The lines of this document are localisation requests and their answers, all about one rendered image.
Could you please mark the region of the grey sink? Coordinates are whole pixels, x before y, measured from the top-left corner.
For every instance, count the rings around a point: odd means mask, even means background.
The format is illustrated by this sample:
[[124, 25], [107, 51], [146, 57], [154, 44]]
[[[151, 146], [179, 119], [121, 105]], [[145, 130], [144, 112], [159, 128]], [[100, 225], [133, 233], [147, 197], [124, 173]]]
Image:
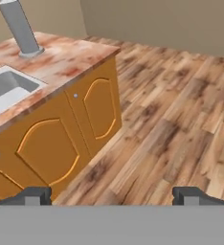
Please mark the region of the grey sink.
[[46, 86], [45, 82], [10, 66], [0, 67], [0, 114]]

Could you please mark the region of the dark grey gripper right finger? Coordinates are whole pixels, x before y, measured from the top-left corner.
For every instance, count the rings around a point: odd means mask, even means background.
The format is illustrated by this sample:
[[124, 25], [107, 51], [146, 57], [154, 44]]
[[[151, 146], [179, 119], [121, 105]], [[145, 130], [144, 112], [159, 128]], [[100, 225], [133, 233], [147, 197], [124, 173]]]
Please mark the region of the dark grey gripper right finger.
[[172, 204], [178, 206], [224, 205], [224, 200], [209, 196], [198, 187], [174, 187], [172, 195]]

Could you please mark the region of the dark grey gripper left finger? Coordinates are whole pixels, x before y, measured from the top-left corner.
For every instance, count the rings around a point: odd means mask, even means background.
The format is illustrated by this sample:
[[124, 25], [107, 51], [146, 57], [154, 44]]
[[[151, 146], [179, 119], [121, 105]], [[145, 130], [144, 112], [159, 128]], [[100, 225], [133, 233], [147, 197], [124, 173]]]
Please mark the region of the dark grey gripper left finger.
[[0, 205], [45, 206], [51, 205], [52, 189], [50, 187], [27, 187], [11, 196], [0, 200]]

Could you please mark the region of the grey tap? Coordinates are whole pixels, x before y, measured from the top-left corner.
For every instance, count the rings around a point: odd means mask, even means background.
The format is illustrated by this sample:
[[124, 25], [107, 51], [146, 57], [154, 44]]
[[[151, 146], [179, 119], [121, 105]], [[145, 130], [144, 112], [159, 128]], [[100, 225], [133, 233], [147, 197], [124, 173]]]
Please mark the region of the grey tap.
[[20, 49], [21, 57], [31, 58], [44, 52], [44, 48], [38, 45], [34, 37], [19, 0], [0, 0], [0, 12]]

